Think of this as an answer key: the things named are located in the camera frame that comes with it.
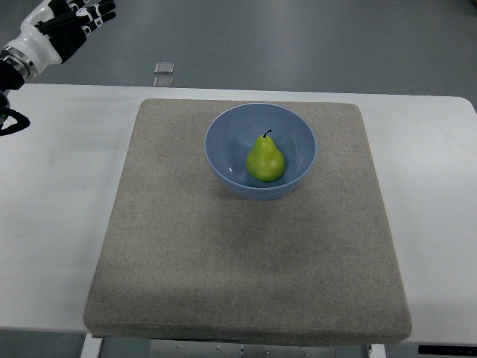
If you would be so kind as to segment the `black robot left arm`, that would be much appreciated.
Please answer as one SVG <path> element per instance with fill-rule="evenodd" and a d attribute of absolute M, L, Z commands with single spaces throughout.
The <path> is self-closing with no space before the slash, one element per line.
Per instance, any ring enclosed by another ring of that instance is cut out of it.
<path fill-rule="evenodd" d="M 7 91 L 19 90 L 24 83 L 24 78 L 14 66 L 1 60 L 1 136 L 20 132 L 31 124 L 28 117 L 10 108 L 7 100 Z M 9 117 L 13 119 L 13 124 L 5 128 L 4 122 Z"/>

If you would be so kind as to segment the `black white robot left hand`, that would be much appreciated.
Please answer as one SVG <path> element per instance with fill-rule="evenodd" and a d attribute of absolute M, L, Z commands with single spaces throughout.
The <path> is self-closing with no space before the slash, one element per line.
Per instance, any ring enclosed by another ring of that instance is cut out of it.
<path fill-rule="evenodd" d="M 71 58 L 93 31 L 115 18 L 115 8 L 114 1 L 42 1 L 1 50 L 1 64 L 24 81 L 33 79 Z"/>

